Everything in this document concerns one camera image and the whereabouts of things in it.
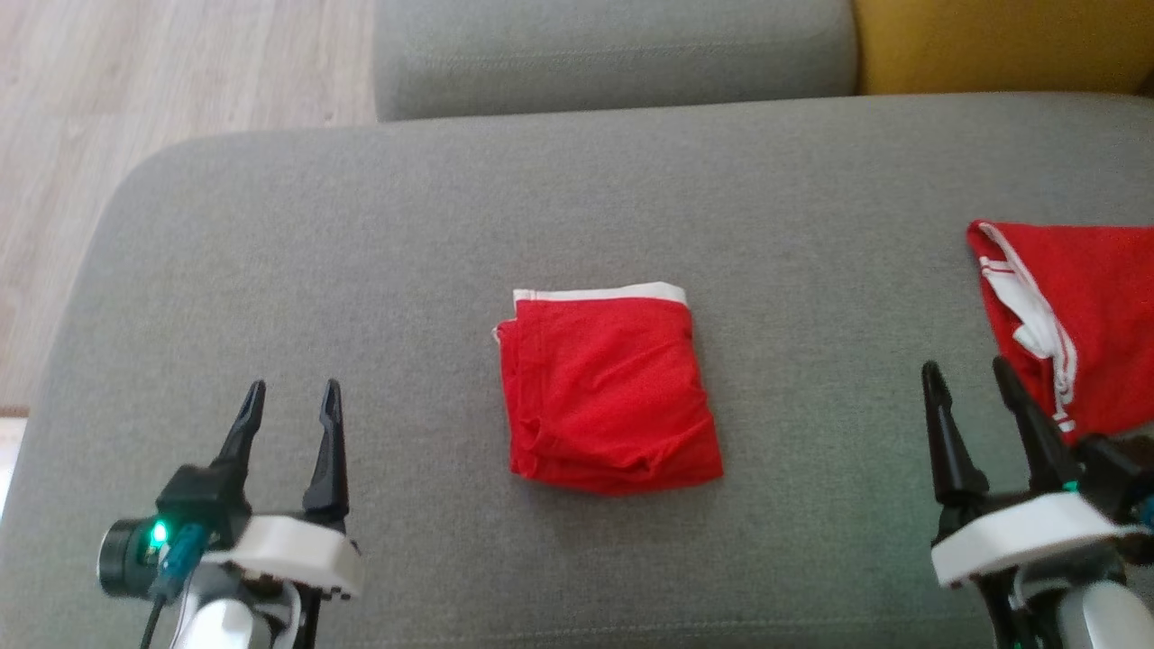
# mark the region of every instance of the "gray upholstery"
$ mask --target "gray upholstery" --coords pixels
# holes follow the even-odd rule
[[[215,454],[255,376],[249,499],[297,506],[332,375],[369,585],[320,647],[986,647],[975,595],[930,568],[919,383],[938,359],[976,461],[1025,484],[962,233],[1151,224],[1152,137],[1154,102],[987,95],[170,149],[108,206],[33,408],[3,643],[134,641],[148,607],[93,583],[105,528]],[[726,477],[606,500],[511,476],[510,291],[649,279],[688,291]]]
[[[853,92],[848,0],[379,0],[382,120]]]

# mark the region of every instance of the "floor plank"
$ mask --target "floor plank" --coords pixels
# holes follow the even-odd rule
[[[147,156],[373,124],[373,0],[0,2],[0,405],[29,405],[100,211]]]

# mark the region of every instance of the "yellow cushion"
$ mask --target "yellow cushion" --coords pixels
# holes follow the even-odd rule
[[[856,0],[867,95],[1133,92],[1154,69],[1154,0]]]

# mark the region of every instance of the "red cloth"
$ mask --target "red cloth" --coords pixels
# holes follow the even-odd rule
[[[605,495],[722,475],[684,292],[516,291],[497,326],[510,469]]]
[[[1154,229],[975,221],[1002,355],[1069,443],[1154,419]]]

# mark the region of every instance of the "white cloth edge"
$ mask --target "white cloth edge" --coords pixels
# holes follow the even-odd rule
[[[1074,400],[1078,349],[1005,236],[992,223],[982,222],[977,227],[1006,255],[1006,261],[981,258],[982,277],[990,283],[998,300],[1021,320],[1021,327],[1013,333],[1014,341],[1039,358],[1050,358],[1054,364],[1054,419],[1069,433],[1076,427],[1066,406]]]
[[[650,282],[647,284],[630,284],[620,289],[589,289],[580,291],[534,291],[532,289],[516,289],[512,299],[518,301],[578,301],[578,300],[612,300],[622,298],[653,298],[659,300],[675,301],[689,306],[685,301],[685,290],[666,282]]]

